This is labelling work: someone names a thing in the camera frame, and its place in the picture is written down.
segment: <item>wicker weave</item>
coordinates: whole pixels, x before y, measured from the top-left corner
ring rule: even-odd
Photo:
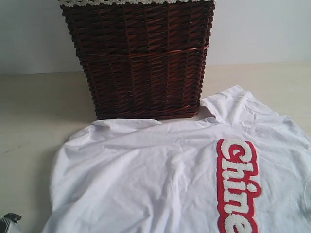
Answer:
[[[198,112],[213,2],[61,8],[98,119]]]

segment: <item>red and white patch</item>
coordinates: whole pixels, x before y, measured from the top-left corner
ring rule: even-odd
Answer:
[[[219,140],[217,144],[218,228],[221,233],[258,233],[254,221],[254,198],[261,187],[254,145],[241,140]]]

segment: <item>white t-shirt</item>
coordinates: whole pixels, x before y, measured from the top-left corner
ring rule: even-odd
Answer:
[[[95,121],[56,155],[43,233],[309,233],[311,141],[235,86],[215,118]]]

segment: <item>brown wicker basket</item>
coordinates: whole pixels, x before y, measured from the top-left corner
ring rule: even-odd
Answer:
[[[198,112],[214,2],[61,8],[98,119]]]

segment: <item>red outline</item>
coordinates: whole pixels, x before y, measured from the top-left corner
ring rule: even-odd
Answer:
[[[218,205],[217,205],[217,209],[219,212],[219,219],[218,219],[218,228],[220,233],[226,233],[225,230],[225,220],[226,218],[229,216],[228,213],[225,212],[224,207],[225,207],[225,203],[224,202],[224,185],[223,185],[223,177],[222,177],[222,159],[226,159],[221,151],[221,145],[223,143],[225,139],[221,139],[218,141],[217,144],[217,153],[218,153],[218,158],[217,158],[217,199],[218,199]],[[254,209],[254,198],[259,197],[261,195],[261,187],[258,183],[256,183],[255,181],[250,180],[251,176],[257,176],[258,175],[258,165],[256,163],[256,159],[257,159],[257,154],[256,154],[256,150],[254,145],[249,142],[246,141],[246,143],[250,146],[251,151],[252,151],[252,158],[250,163],[253,165],[253,169],[254,171],[245,171],[245,176],[243,179],[229,179],[231,181],[244,181],[246,185],[248,185],[249,183],[253,184],[256,186],[257,191],[256,193],[251,193],[248,190],[244,191],[247,193],[247,204],[249,207],[248,213],[246,214],[241,214],[241,213],[237,213],[237,212],[232,212],[233,214],[239,214],[244,216],[249,223],[252,226],[253,229],[253,233],[258,233],[258,226],[256,224],[256,222],[253,219],[253,216],[255,214],[255,209]],[[234,150],[239,150],[239,152],[234,155],[233,151]],[[234,163],[244,163],[243,161],[241,161],[239,159],[240,156],[245,155],[245,149],[240,146],[240,145],[231,145],[229,147],[229,154],[230,154],[230,159],[228,161],[230,162],[234,162]],[[236,194],[240,194],[242,191],[241,190],[230,190],[231,193],[236,193]]]

